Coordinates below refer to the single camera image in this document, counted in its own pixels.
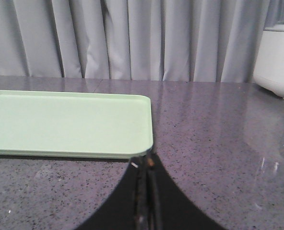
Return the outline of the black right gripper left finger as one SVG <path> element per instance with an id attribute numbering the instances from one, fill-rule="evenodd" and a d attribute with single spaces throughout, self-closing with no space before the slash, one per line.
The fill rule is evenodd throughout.
<path id="1" fill-rule="evenodd" d="M 149 229 L 145 157 L 130 159 L 125 174 L 104 204 L 76 229 Z"/>

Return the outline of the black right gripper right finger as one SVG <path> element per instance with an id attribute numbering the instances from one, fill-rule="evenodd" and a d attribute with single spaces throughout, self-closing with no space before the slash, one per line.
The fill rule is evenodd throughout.
<path id="1" fill-rule="evenodd" d="M 147 154 L 147 185 L 154 230 L 224 229 L 186 197 L 155 153 Z"/>

